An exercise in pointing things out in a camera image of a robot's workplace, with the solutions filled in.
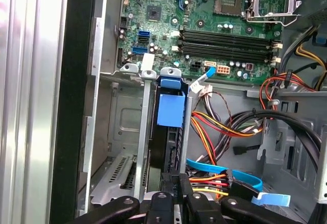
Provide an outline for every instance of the metal bracket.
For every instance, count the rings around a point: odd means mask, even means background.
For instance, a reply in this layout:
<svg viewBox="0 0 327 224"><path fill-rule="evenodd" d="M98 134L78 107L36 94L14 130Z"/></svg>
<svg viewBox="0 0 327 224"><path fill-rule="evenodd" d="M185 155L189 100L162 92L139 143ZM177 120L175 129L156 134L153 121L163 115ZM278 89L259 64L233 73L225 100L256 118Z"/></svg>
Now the metal bracket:
<svg viewBox="0 0 327 224"><path fill-rule="evenodd" d="M120 72L137 74L138 66L137 66L137 64L127 63L123 67L120 68Z"/></svg>
<svg viewBox="0 0 327 224"><path fill-rule="evenodd" d="M162 77L182 78L182 71L177 68L164 67L160 71Z"/></svg>
<svg viewBox="0 0 327 224"><path fill-rule="evenodd" d="M288 9L287 12L284 13L274 13L274 12L269 12L266 15L261 15L259 12L260 8L260 0L251 0L251 6L248 9L247 12L247 21L251 23L279 23L282 24L284 27L294 23L297 18L299 17L298 14L293 14L294 11L302 4L302 1L298 0L288 0ZM294 16L295 20L291 21L288 24L284 24L282 21L276 20L276 21L257 21L255 19L258 18L272 18L272 17L289 17L289 16Z"/></svg>
<svg viewBox="0 0 327 224"><path fill-rule="evenodd" d="M142 71L141 78L146 80L155 80L157 78L157 73L154 70Z"/></svg>

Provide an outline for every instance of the red wire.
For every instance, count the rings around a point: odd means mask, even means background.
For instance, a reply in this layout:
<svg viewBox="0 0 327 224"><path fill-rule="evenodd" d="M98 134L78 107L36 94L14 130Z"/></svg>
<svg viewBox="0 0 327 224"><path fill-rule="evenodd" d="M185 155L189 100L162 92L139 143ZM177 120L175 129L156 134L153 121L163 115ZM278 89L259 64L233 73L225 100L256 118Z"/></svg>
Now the red wire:
<svg viewBox="0 0 327 224"><path fill-rule="evenodd" d="M221 129L215 127L215 126L213 126L208 121L206 121L205 119L203 119L202 117L200 117L198 114L193 114L193 116L196 117L196 118L198 118L198 119L200 119L202 122L204 122L206 125L210 126L211 128L213 128L213 129L215 129L215 130L217 130L217 131L219 131L219 132L221 132L221 133L223 133L225 135L232 136L232 137L242 137L242 136L239 136L239 135L234 134L234 133L228 133L226 131L223 131L223 130L221 130Z"/></svg>
<svg viewBox="0 0 327 224"><path fill-rule="evenodd" d="M219 183L219 182L192 182L192 183L207 183L207 184L222 186L222 187L228 187L229 186L227 183Z"/></svg>
<svg viewBox="0 0 327 224"><path fill-rule="evenodd" d="M198 125L200 126L200 128L202 129L202 132L205 134L206 138L208 139L208 141L210 143L210 146L211 146L211 149L214 152L214 156L215 156L214 158L216 158L215 148L214 148L214 145L213 145L212 141L210 140L209 135L207 134L207 132L205 131L205 129L202 127L202 125L200 123L198 123Z"/></svg>

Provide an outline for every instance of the sata port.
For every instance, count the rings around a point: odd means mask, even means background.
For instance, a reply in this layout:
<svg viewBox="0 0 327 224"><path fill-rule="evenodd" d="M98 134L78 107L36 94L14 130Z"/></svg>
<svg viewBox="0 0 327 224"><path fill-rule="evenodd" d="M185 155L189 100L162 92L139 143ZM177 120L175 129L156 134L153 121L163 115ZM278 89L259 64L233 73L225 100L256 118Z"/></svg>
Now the sata port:
<svg viewBox="0 0 327 224"><path fill-rule="evenodd" d="M212 67L216 67L216 63L213 61L205 61L204 62L204 66L212 66Z"/></svg>

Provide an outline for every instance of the yellow wire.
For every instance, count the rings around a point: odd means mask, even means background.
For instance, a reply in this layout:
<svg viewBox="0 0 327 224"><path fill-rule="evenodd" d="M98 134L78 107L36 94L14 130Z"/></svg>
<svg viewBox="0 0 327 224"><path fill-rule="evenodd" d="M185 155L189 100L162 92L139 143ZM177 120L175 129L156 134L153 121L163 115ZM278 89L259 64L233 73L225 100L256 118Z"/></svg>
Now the yellow wire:
<svg viewBox="0 0 327 224"><path fill-rule="evenodd" d="M201 141L202 141L202 143L203 143L203 145L204 145L204 148L205 148L205 150L207 151L207 153L208 153L208 155L209 155L209 157L210 157L210 159L211 159L211 163L212 163L213 165L215 165L215 163L214 163L215 161L214 161L214 159L213 159L213 157L212 157L212 155L211 155L211 153L210 153L210 149L209 149L208 141L206 140L206 138L205 138L205 136L204 136L204 134L203 134L203 132L202 132L201 127L198 125L198 122L197 122L194 118L191 118L191 120L192 120L192 122L193 122L193 124L194 124L196 130L197 130L198 133L200 134Z"/></svg>
<svg viewBox="0 0 327 224"><path fill-rule="evenodd" d="M317 86L316 86L316 90L319 91L319 87L321 86L321 84L323 83L324 79L325 79L325 74L327 73L327 71L324 71L317 83Z"/></svg>
<svg viewBox="0 0 327 224"><path fill-rule="evenodd" d="M238 132L238 131L236 131L236 130L232 130L232 129L226 127L225 125L219 123L218 121L212 119L211 117L209 117L208 115L206 115L206 114L204 114L204 113L200 113L200 112L198 112L198 111L194 111L194 113L196 113L196 114L200 114L200 115L202 115L202 116L208 118L209 120L211 120L212 122L214 122L214 123L217 124L218 126L221 126L222 128L224 128L224 129L226 129L226 130L228 130L228 131L230 131L230 132L232 132L232 133L235 133L235 134L237 134L237 135L244 136L244 137L250 137L250 136L254 136L254 135L257 134L257 133L240 133L240 132Z"/></svg>
<svg viewBox="0 0 327 224"><path fill-rule="evenodd" d="M299 49L300 49L302 52L304 52L305 54L311 55L311 56L314 57L315 59L319 60L319 63L322 63L322 66L325 67L324 62L322 62L321 59L320 59L317 55L315 55L314 53L311 53L311 52L309 52L309 51L303 49L303 44L301 44L301 45L299 46Z"/></svg>
<svg viewBox="0 0 327 224"><path fill-rule="evenodd" d="M219 195L228 196L228 193L205 188L192 188L195 192L213 192Z"/></svg>

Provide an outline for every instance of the cable connector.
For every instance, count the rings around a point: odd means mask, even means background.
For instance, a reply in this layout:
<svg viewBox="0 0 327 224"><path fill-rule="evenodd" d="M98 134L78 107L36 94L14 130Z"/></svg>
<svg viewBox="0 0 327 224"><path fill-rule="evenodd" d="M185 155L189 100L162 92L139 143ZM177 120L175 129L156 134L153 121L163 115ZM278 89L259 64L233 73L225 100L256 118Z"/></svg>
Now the cable connector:
<svg viewBox="0 0 327 224"><path fill-rule="evenodd" d="M223 171L221 171L221 174L225 174L228 180L228 185L229 187L232 186L234 178L233 178L233 173L231 169L225 169Z"/></svg>
<svg viewBox="0 0 327 224"><path fill-rule="evenodd" d="M248 151L251 150L258 150L260 148L261 145L255 145L255 146L234 146L233 147L233 152L234 155L242 155L247 153Z"/></svg>
<svg viewBox="0 0 327 224"><path fill-rule="evenodd" d="M290 85L291 78L292 78L292 74L293 74L293 70L288 70L288 71L287 71L286 78L285 78L285 82L284 82L284 86L285 86L285 88L287 88L288 85Z"/></svg>
<svg viewBox="0 0 327 224"><path fill-rule="evenodd" d="M199 97L205 96L208 93L209 93L208 95L212 97L213 96L212 91L213 91L212 85L208 84L200 91Z"/></svg>

